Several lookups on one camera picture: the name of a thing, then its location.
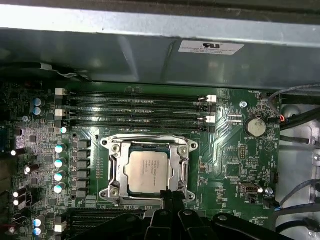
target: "green circuit board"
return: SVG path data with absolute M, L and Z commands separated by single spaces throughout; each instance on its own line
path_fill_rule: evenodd
M 117 205 L 98 196 L 99 191 L 108 186 L 109 180 L 109 151 L 101 146 L 100 140 L 123 133 L 169 134 L 183 136 L 197 142 L 199 147 L 189 155 L 187 186 L 187 189 L 195 194 L 195 199 L 186 203 L 186 207 L 201 211 L 206 217 L 212 217 L 220 212 L 231 213 L 269 228 L 273 210 L 265 207 L 262 200 L 275 196 L 278 182 L 280 125 L 275 114 L 267 106 L 266 92 L 210 87 L 80 82 L 58 82 L 54 87 L 48 86 L 34 91 L 23 90 L 13 85 L 7 88 L 13 94 L 19 93 L 16 95 L 17 98 L 12 99 L 11 97 L 14 111 L 11 114 L 11 121 L 7 123 L 10 129 L 22 129 L 22 135 L 11 134 L 8 137 L 11 140 L 14 139 L 15 148 L 27 149 L 27 154 L 19 156 L 19 167 L 23 169 L 28 163 L 40 165 L 38 171 L 28 176 L 24 176 L 20 170 L 20 173 L 12 180 L 12 191 L 23 186 L 38 188 L 39 202 L 31 207 L 30 219 L 33 220 L 39 215 L 51 214 L 50 218 L 46 218 L 43 239 L 55 239 L 53 215 L 63 214 L 69 208 L 145 211 L 160 207 L 141 204 Z M 68 92 L 66 97 L 69 99 L 62 106 L 57 106 L 55 103 L 55 88 L 63 88 Z M 108 119 L 105 119 L 103 115 L 95 114 L 96 108 L 101 108 L 103 105 L 101 99 L 104 98 L 105 93 L 112 94 L 112 97 L 116 99 L 114 101 L 116 101 L 118 113 L 124 113 L 128 109 L 138 109 L 136 104 L 128 106 L 123 101 L 122 94 L 135 98 L 147 96 L 149 100 L 144 102 L 143 108 L 139 108 L 139 113 L 146 114 L 152 111 L 157 116 L 157 123 L 168 124 L 170 127 L 148 127 L 148 124 L 145 126 L 138 124 L 143 123 L 139 121 L 133 122 L 130 127 L 113 122 L 109 126 Z M 215 121 L 207 124 L 209 126 L 207 130 L 202 128 L 198 130 L 192 126 L 193 120 L 174 118 L 177 103 L 176 100 L 171 100 L 172 96 L 177 99 L 216 96 L 215 100 L 204 104 L 214 105 L 212 116 L 215 117 Z M 40 98 L 46 102 L 42 107 L 45 113 L 41 116 L 32 113 L 34 98 Z M 168 99 L 163 109 L 158 106 L 154 107 L 157 101 L 166 98 Z M 275 104 L 280 107 L 280 100 L 276 99 Z M 191 103 L 190 108 L 193 109 L 198 105 L 200 103 Z M 66 110 L 65 120 L 72 122 L 65 134 L 61 133 L 61 126 L 53 117 L 57 108 Z M 75 109 L 82 115 L 73 114 Z M 198 118 L 203 118 L 206 114 L 206 111 L 200 111 L 196 115 Z M 23 121 L 22 117 L 25 115 L 29 117 L 28 121 Z M 163 123 L 161 115 L 172 115 L 173 117 L 170 121 Z M 248 121 L 252 119 L 263 120 L 265 123 L 263 130 L 256 130 L 257 126 L 250 126 L 251 131 L 258 131 L 257 134 L 263 131 L 261 136 L 254 136 L 246 129 Z M 87 158 L 89 160 L 88 185 L 84 198 L 77 197 L 76 166 L 79 149 L 75 147 L 77 142 L 83 140 L 90 142 Z M 58 154 L 55 152 L 55 146 L 61 143 L 67 146 L 67 150 Z M 58 158 L 67 160 L 67 164 L 61 169 L 57 169 L 53 164 Z M 54 186 L 57 183 L 53 176 L 61 170 L 65 171 L 68 177 L 63 180 L 66 189 L 57 194 L 54 192 Z M 254 199 L 248 198 L 248 194 L 241 189 L 242 183 L 256 184 L 263 191 L 254 195 Z M 267 188 L 272 189 L 273 193 L 267 195 L 265 192 Z M 15 235 L 21 240 L 32 239 L 34 237 L 32 229 L 31 224 L 30 226 L 24 225 Z

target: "integrated circuit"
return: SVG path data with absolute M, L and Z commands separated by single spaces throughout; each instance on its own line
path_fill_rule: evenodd
M 30 143 L 35 143 L 35 142 L 37 142 L 37 136 L 30 136 L 29 137 L 29 141 L 30 141 Z
M 160 193 L 168 185 L 168 155 L 165 152 L 134 151 L 124 173 L 134 193 Z

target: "motherboard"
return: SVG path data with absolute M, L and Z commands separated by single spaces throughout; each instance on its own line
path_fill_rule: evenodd
M 208 218 L 272 224 L 280 125 L 265 91 L 56 82 L 2 92 L 0 150 L 16 169 L 7 235 L 63 240 L 122 213 L 142 218 L 168 189 Z

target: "cpu socket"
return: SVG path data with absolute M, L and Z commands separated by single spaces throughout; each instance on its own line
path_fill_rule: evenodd
M 109 150 L 107 188 L 99 197 L 118 205 L 159 205 L 160 191 L 188 191 L 189 153 L 198 143 L 174 135 L 117 134 L 101 140 Z

